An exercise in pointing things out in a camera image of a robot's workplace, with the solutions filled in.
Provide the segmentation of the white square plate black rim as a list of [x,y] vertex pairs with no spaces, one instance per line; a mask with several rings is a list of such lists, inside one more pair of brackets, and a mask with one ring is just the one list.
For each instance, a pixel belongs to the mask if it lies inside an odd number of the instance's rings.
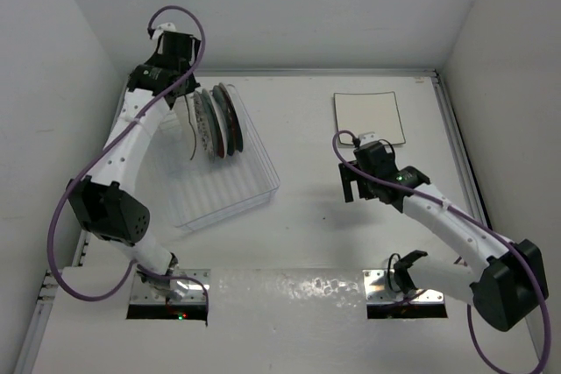
[[394,91],[368,94],[335,93],[337,129],[355,135],[374,133],[393,145],[404,145],[406,138]]

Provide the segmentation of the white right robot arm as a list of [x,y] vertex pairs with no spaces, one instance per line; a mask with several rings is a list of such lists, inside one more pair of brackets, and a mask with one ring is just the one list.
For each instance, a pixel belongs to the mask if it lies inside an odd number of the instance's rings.
[[397,293],[434,289],[474,307],[493,328],[506,332],[549,296],[543,257],[528,239],[519,243],[492,236],[467,220],[430,178],[414,168],[398,168],[391,145],[354,140],[355,159],[340,163],[344,198],[352,201],[351,183],[362,199],[378,199],[419,222],[464,259],[459,268],[411,251],[393,266],[388,284]]

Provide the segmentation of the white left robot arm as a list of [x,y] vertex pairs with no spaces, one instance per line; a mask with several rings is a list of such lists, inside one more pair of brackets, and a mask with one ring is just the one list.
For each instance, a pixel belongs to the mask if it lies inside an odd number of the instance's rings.
[[77,183],[69,203],[81,228],[120,249],[147,277],[167,276],[174,254],[150,230],[149,209],[135,198],[138,172],[156,130],[176,100],[198,88],[189,72],[200,49],[191,34],[163,31],[153,55],[130,73],[117,122],[106,145],[110,151]]

